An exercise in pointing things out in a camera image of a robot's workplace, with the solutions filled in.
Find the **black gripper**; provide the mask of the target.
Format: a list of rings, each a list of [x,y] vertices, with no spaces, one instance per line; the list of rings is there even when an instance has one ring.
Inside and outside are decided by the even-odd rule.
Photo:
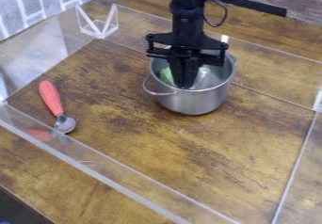
[[[185,9],[171,5],[170,9],[173,31],[146,36],[146,53],[169,60],[177,87],[191,88],[202,65],[225,65],[229,45],[205,33],[205,6]]]

